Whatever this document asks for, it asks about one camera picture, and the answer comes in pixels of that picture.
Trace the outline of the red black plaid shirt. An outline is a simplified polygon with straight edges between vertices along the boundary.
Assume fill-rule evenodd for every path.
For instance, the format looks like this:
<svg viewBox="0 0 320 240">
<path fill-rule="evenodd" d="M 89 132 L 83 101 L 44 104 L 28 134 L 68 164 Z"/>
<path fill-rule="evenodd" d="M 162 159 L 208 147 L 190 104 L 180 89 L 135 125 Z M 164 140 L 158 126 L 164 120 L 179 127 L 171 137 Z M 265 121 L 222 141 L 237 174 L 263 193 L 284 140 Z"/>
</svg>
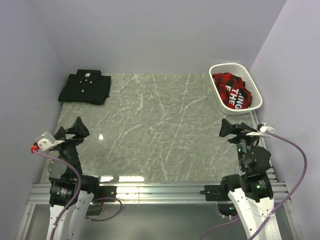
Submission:
<svg viewBox="0 0 320 240">
<path fill-rule="evenodd" d="M 247 109 L 252 104 L 252 94 L 246 89 L 242 78 L 231 73 L 212 75 L 215 86 L 223 104 L 234 110 Z"/>
</svg>

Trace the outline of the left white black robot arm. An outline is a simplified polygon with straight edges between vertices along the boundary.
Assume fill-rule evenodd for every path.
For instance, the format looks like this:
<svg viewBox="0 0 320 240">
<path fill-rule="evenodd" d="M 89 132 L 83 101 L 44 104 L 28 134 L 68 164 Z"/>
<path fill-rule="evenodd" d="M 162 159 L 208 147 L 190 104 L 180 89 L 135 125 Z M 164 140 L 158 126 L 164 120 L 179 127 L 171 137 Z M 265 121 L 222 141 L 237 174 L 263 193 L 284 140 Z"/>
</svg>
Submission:
<svg viewBox="0 0 320 240">
<path fill-rule="evenodd" d="M 78 116 L 71 127 L 60 127 L 53 136 L 62 141 L 53 150 L 68 165 L 53 160 L 48 167 L 51 183 L 48 240 L 77 240 L 91 201 L 101 195 L 99 179 L 83 174 L 77 151 L 77 146 L 89 135 Z"/>
</svg>

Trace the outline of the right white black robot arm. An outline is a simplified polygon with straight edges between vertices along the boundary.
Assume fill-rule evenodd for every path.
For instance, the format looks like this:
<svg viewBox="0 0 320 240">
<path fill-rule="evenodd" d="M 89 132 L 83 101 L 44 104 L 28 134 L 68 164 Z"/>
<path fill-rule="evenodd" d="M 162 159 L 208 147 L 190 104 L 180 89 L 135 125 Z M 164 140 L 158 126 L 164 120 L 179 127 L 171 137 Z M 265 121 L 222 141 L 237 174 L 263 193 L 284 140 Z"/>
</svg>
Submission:
<svg viewBox="0 0 320 240">
<path fill-rule="evenodd" d="M 281 234 L 274 208 L 274 193 L 267 170 L 271 168 L 271 153 L 259 145 L 257 130 L 245 123 L 231 124 L 221 121 L 219 136 L 236 146 L 241 175 L 233 174 L 222 178 L 220 194 L 231 200 L 246 237 L 251 240 L 280 240 Z"/>
</svg>

